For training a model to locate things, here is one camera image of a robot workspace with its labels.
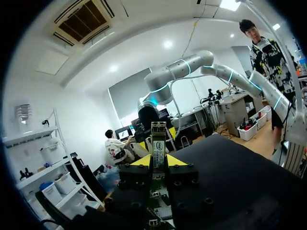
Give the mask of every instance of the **label sticker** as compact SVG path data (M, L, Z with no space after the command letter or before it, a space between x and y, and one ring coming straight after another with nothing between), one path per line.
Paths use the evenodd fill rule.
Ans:
M165 142L163 140L153 141L153 170L161 170L164 164Z

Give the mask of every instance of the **black shorts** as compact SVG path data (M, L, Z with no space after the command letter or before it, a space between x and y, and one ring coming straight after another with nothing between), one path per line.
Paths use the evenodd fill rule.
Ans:
M285 97L293 103L293 98L295 96L295 92L284 93ZM280 119L275 110L271 107L272 110L272 127L283 128L283 121Z

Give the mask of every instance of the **bag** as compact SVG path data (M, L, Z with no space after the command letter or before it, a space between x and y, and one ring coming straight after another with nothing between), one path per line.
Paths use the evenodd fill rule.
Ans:
M119 170L117 167L105 168L105 172L99 172L96 176L97 181L104 188L105 192L110 193L119 182Z

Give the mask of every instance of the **ceiling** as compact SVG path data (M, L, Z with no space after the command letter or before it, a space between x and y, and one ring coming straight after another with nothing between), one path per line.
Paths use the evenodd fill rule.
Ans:
M71 50L56 44L50 34L54 30L53 20L74 1L54 0L38 16L16 49L9 77L98 92L147 67L181 57L197 20L195 17L200 17L204 9L187 54L204 48L248 44L237 26L242 18L251 19L263 29L245 6L240 5L233 12L219 8L221 0L201 0L199 5L197 0L108 0L116 18L111 21L112 28L103 34L106 38L97 38L99 42L95 46L89 44ZM254 0L254 4L271 24L283 21L265 0ZM173 47L166 50L163 43L168 40ZM65 55L62 61L53 63L54 67L45 58L46 53L47 57L54 53L51 51ZM117 65L120 71L110 73L112 65Z
M180 59L189 42L194 22L190 20L160 27L124 41L82 69L70 81L69 87L102 92L145 68L168 65ZM165 48L165 43L172 47ZM250 40L240 31L238 23L204 19L198 22L185 56L202 49L215 51L244 45L250 45Z

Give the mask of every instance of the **black and white patterned shirt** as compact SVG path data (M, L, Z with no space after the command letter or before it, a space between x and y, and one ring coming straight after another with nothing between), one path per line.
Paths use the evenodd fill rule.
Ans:
M251 64L254 70L265 74L268 80L282 93L294 92L291 74L285 58L273 39L268 39L272 50L264 53L253 43L249 52Z

